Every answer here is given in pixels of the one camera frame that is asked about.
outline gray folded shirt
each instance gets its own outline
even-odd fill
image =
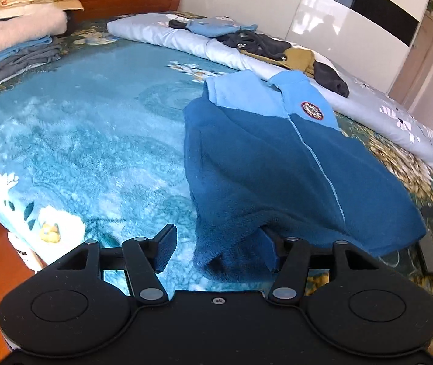
[[[0,62],[0,82],[15,76],[30,65],[54,62],[61,58],[60,52],[61,46],[55,38],[49,45],[41,44],[25,48]]]

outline blue floral blanket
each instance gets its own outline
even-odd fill
[[[92,23],[59,62],[0,87],[0,221],[47,263],[84,240],[105,247],[178,227],[160,279],[175,289],[242,289],[193,269],[196,213],[183,166],[182,109],[204,79],[233,70],[119,40]],[[123,273],[106,279],[123,287]]]

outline screw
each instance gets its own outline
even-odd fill
[[[145,300],[158,300],[164,296],[164,292],[158,288],[146,288],[139,292],[139,296]]]
[[[224,304],[226,302],[226,300],[223,298],[213,298],[212,302],[214,304]]]
[[[277,299],[282,299],[282,300],[289,300],[295,298],[296,295],[298,295],[298,293],[295,290],[288,287],[276,288],[274,291],[272,291],[272,294]]]

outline round patch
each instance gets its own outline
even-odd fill
[[[320,108],[315,106],[313,103],[304,102],[301,104],[301,108],[308,116],[312,117],[313,119],[323,120],[324,118],[323,112],[321,112]]]

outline door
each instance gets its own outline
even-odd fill
[[[404,104],[415,96],[411,91],[419,74],[424,72],[423,66],[432,44],[433,19],[429,15],[425,15],[402,70],[389,92],[389,96],[398,103]]]

